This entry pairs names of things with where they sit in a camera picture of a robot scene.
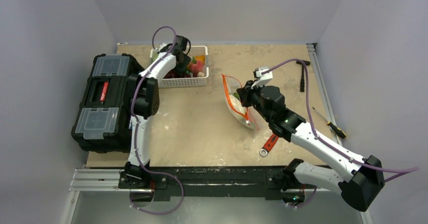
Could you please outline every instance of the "red tool handle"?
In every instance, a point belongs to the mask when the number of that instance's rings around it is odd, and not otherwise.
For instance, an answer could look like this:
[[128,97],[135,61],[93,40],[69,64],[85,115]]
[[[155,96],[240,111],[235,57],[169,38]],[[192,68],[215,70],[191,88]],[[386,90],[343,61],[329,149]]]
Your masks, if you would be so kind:
[[262,150],[264,149],[266,151],[265,156],[275,146],[275,143],[278,141],[278,138],[279,138],[278,136],[276,136],[275,134],[272,134],[271,137],[269,137],[269,139],[266,141],[266,143],[264,144],[264,146],[261,148]]

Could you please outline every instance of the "beige table surface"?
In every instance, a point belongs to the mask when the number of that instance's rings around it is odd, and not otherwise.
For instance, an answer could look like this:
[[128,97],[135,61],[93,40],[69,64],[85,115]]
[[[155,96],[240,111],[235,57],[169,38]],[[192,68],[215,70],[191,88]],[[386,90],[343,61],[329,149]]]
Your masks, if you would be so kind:
[[[117,53],[132,54],[147,67],[150,49],[150,45],[120,45]],[[290,58],[309,61],[305,45],[209,45],[208,55],[207,86],[160,89],[160,107],[150,136],[151,166],[287,165],[294,158],[323,164],[284,139],[266,157],[260,156],[261,147],[272,134],[268,124],[255,114],[260,129],[246,128],[232,116],[224,100],[222,74],[245,84],[253,79],[257,67],[274,66]],[[325,114],[312,66],[308,69],[310,106]],[[305,93],[299,92],[300,75],[301,65],[291,62],[274,71],[270,85],[280,88],[288,108],[308,119]],[[315,112],[312,115],[315,127],[331,138],[325,121]],[[127,158],[127,153],[90,152],[86,166],[123,167]]]

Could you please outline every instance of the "white plastic basket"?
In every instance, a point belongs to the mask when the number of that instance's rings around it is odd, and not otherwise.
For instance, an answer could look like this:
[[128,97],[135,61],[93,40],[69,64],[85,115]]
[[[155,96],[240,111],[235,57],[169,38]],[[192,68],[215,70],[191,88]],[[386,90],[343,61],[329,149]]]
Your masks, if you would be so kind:
[[[152,49],[150,51],[150,62],[153,62],[153,55],[157,57],[156,51]],[[200,55],[205,55],[205,65],[203,66],[203,72],[205,73],[205,77],[162,79],[159,82],[159,88],[205,86],[207,78],[209,76],[208,48],[206,46],[192,46],[188,56],[194,57]]]

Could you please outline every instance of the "white wall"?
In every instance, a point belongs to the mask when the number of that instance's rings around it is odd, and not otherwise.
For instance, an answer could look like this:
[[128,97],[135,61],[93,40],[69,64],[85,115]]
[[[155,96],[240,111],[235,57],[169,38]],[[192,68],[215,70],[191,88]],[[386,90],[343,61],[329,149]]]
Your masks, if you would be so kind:
[[316,42],[341,0],[95,1],[120,42],[148,43],[158,27],[171,25],[193,42],[248,44]]
[[343,0],[316,47],[344,146],[389,168],[375,223],[428,219],[428,0]]
[[0,0],[0,223],[58,223],[94,56],[115,42],[94,0]]

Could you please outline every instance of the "plastic bag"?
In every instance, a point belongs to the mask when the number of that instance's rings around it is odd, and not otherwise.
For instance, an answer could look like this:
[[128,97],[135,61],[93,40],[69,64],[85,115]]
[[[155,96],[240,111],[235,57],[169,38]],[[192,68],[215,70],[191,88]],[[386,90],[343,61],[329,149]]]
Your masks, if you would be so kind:
[[225,101],[229,111],[243,125],[250,129],[257,129],[257,124],[252,116],[249,108],[243,107],[236,89],[242,88],[241,83],[234,77],[223,75],[223,87],[225,89]]

